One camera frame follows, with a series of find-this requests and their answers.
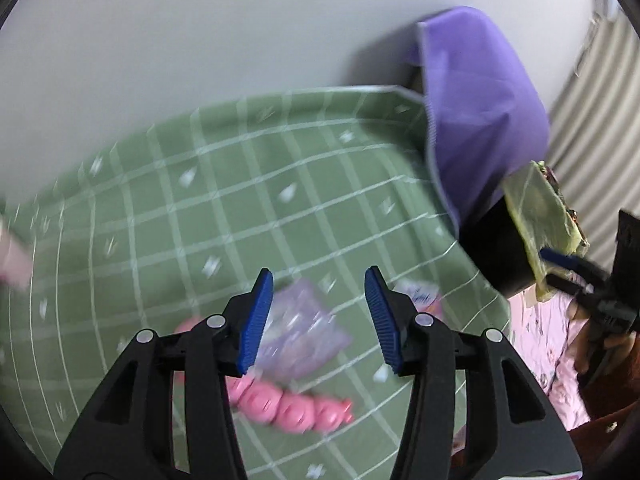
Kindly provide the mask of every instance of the purple plastic wrapper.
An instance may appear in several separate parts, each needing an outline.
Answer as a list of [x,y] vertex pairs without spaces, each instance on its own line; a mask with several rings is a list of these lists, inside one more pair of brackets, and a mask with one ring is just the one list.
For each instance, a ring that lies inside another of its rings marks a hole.
[[299,379],[333,359],[351,343],[305,278],[273,296],[255,367],[276,381]]

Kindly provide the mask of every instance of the beige curtain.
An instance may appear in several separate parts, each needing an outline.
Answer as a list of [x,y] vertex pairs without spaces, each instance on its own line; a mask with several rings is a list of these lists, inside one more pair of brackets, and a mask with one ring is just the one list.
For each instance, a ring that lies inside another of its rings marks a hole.
[[590,259],[610,268],[618,210],[640,214],[640,40],[628,19],[598,19],[551,115],[547,157],[578,213]]

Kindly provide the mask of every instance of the pink patterned cloth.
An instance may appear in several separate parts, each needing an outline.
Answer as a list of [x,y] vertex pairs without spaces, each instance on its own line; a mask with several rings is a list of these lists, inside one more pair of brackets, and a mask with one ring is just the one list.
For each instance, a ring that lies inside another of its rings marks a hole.
[[0,218],[0,282],[15,288],[27,288],[33,263],[18,241],[9,234]]
[[568,351],[584,325],[583,321],[569,321],[567,310],[571,300],[566,294],[556,294],[551,300],[529,308],[524,292],[509,300],[513,346],[535,375],[567,431],[590,420],[578,392],[574,358]]

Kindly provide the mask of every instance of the checkered tablecloth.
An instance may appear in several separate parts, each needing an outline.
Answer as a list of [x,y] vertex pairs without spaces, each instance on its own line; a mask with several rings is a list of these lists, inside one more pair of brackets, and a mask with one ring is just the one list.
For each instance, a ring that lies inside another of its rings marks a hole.
[[[417,96],[346,88],[201,108],[110,146],[33,201],[9,208],[31,242],[26,293],[0,296],[0,402],[27,444],[54,463],[105,371],[142,327],[161,335],[224,309],[268,267],[301,276],[353,343],[292,384],[354,402],[335,433],[290,435],[236,415],[250,478],[388,478],[411,382],[377,373],[382,355],[364,301],[380,266],[440,286],[453,329],[507,329],[508,306],[452,236]],[[456,427],[465,421],[458,377]],[[178,387],[177,465],[187,467]]]

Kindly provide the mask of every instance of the gray wall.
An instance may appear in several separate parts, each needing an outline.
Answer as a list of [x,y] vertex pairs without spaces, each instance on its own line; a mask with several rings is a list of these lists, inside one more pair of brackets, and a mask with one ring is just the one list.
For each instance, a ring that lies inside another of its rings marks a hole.
[[487,12],[546,105],[591,0],[20,0],[0,30],[0,193],[33,195],[93,150],[242,94],[402,82],[421,16]]

